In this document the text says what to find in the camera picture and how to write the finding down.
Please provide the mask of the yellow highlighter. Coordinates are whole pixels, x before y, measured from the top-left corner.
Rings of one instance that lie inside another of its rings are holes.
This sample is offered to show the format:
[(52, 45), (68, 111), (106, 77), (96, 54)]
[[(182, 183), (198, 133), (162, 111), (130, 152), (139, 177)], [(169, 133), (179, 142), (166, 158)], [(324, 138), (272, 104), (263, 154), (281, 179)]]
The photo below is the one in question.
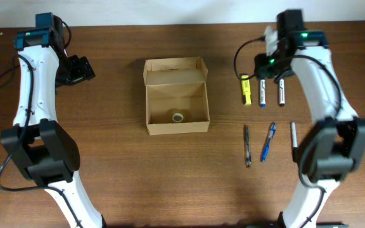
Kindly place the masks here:
[(241, 74), (240, 79), (241, 79), (243, 104), (251, 105), (252, 100), (251, 100), (250, 76), (246, 74)]

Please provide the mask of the brown cardboard box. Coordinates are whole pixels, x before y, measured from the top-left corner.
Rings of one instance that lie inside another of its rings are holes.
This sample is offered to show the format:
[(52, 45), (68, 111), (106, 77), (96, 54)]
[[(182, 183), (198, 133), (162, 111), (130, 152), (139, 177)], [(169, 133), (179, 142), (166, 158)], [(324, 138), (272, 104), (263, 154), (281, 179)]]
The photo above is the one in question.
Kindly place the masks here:
[[(149, 135), (206, 132), (210, 125), (208, 69), (201, 57), (146, 60), (143, 78)], [(185, 109), (189, 122), (170, 123), (170, 109)]]

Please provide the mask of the yellow tape roll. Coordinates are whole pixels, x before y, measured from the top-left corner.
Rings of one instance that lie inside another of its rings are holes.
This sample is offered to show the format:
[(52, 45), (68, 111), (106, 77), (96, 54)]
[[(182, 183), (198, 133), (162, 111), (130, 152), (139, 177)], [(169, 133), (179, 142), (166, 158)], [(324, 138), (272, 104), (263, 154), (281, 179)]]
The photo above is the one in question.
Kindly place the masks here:
[(189, 122), (190, 113), (185, 109), (170, 109), (167, 112), (167, 120), (172, 124)]

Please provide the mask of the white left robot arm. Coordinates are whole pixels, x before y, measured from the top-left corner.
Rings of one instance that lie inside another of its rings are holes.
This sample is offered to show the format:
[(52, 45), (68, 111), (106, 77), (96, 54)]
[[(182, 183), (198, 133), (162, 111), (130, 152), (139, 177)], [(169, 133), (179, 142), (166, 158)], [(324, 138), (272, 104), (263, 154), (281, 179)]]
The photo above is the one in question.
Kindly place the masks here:
[(91, 203), (80, 179), (80, 153), (76, 142), (59, 125), (55, 95), (60, 86), (74, 86), (94, 78), (85, 56), (66, 52), (72, 35), (68, 25), (52, 13), (35, 16), (35, 28), (18, 32), (14, 40), (15, 60), (20, 67), (20, 98), (10, 129), (1, 132), (7, 157), (1, 176), (13, 162), (34, 186), (16, 191), (44, 190), (56, 201), (70, 227), (106, 227), (102, 214)]

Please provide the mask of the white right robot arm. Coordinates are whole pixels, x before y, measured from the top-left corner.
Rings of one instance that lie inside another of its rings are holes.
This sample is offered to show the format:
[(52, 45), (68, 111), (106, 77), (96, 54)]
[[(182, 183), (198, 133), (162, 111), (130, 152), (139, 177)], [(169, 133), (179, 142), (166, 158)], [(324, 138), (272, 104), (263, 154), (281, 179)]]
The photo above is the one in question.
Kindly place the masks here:
[(297, 76), (313, 127), (292, 151), (299, 183), (275, 227), (316, 227), (330, 194), (359, 168), (365, 151), (365, 118), (351, 107), (336, 77), (325, 33), (305, 27), (302, 10), (277, 15), (264, 35), (266, 52), (255, 57), (255, 77)]

